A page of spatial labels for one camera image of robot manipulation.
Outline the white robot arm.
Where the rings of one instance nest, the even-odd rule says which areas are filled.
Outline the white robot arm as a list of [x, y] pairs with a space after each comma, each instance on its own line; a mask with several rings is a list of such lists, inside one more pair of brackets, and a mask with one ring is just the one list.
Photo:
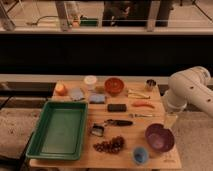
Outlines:
[[213, 90], [207, 87], [211, 80], [210, 72], [195, 66], [172, 74], [168, 79], [168, 89], [162, 102], [167, 114], [164, 116], [164, 127], [171, 128], [182, 112], [190, 103], [213, 118]]

